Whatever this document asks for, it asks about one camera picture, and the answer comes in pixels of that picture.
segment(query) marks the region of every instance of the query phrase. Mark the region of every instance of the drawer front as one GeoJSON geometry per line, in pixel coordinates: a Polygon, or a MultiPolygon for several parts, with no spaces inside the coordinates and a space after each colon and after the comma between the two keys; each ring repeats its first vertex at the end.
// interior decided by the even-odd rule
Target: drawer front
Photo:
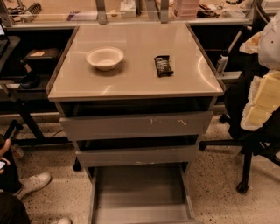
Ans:
{"type": "Polygon", "coordinates": [[[83,167],[146,165],[191,162],[198,149],[198,145],[182,145],[117,150],[77,150],[76,155],[83,167]]]}
{"type": "Polygon", "coordinates": [[[180,114],[111,115],[61,118],[70,141],[128,137],[184,136],[206,133],[211,111],[180,114]]]}

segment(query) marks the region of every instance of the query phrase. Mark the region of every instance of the office chair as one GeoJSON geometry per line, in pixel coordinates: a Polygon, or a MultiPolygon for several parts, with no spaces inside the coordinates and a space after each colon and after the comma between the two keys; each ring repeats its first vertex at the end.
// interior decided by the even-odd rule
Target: office chair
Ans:
{"type": "MultiPolygon", "coordinates": [[[[252,23],[252,34],[262,31],[270,21],[261,5],[254,5],[254,19],[252,23]]],[[[257,57],[247,61],[245,70],[242,72],[238,83],[230,86],[224,94],[224,103],[228,113],[220,117],[221,123],[229,123],[228,130],[232,139],[201,141],[199,149],[203,151],[208,145],[220,146],[241,146],[241,153],[244,154],[242,181],[236,187],[238,193],[244,194],[249,189],[249,173],[252,156],[263,156],[280,166],[280,159],[276,154],[280,151],[280,108],[276,110],[270,119],[258,130],[248,131],[242,129],[240,122],[242,111],[248,102],[250,83],[254,75],[263,77],[269,69],[259,65],[257,57]]]]}

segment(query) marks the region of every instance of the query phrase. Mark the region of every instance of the floor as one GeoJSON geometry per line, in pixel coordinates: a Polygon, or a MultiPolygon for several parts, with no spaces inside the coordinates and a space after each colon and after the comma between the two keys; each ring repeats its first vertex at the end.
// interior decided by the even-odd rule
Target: floor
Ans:
{"type": "MultiPolygon", "coordinates": [[[[203,139],[226,138],[228,126],[214,116],[203,139]]],[[[63,136],[56,115],[39,116],[37,122],[46,136],[63,136]]],[[[11,117],[0,115],[0,133],[11,117]]],[[[30,137],[28,128],[19,137],[30,137]]],[[[277,224],[280,220],[280,169],[263,157],[254,157],[249,189],[245,195],[235,188],[242,178],[242,155],[239,147],[208,147],[198,151],[187,172],[189,194],[197,221],[205,224],[277,224]]],[[[23,202],[33,223],[49,224],[69,216],[73,224],[87,224],[91,183],[87,174],[74,171],[74,147],[71,144],[24,147],[17,159],[22,178],[50,172],[52,182],[23,202]]]]}

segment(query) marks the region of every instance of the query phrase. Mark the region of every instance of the white sneaker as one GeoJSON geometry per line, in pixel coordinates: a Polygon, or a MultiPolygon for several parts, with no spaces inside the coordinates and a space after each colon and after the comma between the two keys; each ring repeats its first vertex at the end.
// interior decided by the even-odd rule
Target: white sneaker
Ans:
{"type": "Polygon", "coordinates": [[[64,217],[60,220],[53,222],[52,224],[72,224],[72,221],[68,217],[64,217]]]}
{"type": "Polygon", "coordinates": [[[22,187],[18,192],[14,193],[14,195],[21,200],[26,194],[36,192],[47,186],[51,180],[52,176],[49,172],[42,172],[41,174],[22,179],[20,181],[22,187]]]}

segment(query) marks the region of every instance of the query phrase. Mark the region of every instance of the bowl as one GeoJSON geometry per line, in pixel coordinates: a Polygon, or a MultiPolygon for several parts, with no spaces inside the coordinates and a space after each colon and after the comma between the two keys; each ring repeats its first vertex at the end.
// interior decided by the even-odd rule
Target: bowl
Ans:
{"type": "Polygon", "coordinates": [[[111,46],[100,47],[88,52],[86,60],[99,70],[109,71],[123,60],[123,52],[111,46]]]}

